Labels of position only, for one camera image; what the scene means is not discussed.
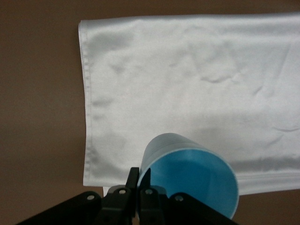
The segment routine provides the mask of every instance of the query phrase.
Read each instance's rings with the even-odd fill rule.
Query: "towel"
[[[240,195],[300,188],[300,13],[83,20],[83,184],[125,184],[154,137],[221,155]]]

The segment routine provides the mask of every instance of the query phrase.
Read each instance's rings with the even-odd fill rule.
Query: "plastic cup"
[[[216,153],[178,134],[155,137],[146,147],[138,187],[151,169],[151,185],[170,197],[185,192],[228,218],[239,200],[238,183],[229,164]]]

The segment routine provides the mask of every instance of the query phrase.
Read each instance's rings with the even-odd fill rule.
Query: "screw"
[[[151,189],[147,189],[145,190],[146,195],[151,195],[153,193],[153,191]]]
[[[122,189],[122,190],[119,191],[119,194],[120,194],[120,195],[123,195],[123,194],[125,194],[125,193],[126,193],[126,190],[124,190],[124,189]]]
[[[183,197],[181,195],[177,195],[177,196],[175,196],[175,200],[178,201],[178,202],[182,202]]]
[[[87,199],[87,200],[93,200],[94,198],[95,198],[94,195],[89,195],[86,199]]]

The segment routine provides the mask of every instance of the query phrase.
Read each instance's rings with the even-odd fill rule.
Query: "brown tabletop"
[[[300,11],[297,0],[24,0],[0,5],[0,225],[18,223],[86,190],[102,192],[83,186],[81,20]],[[299,200],[299,190],[242,196],[234,220],[299,225]]]

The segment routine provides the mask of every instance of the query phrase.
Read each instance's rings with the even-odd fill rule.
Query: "brown background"
[[[297,0],[58,0],[0,3],[0,224],[83,191],[85,114],[78,23],[134,15],[300,11]],[[240,198],[241,225],[299,225],[300,191]]]

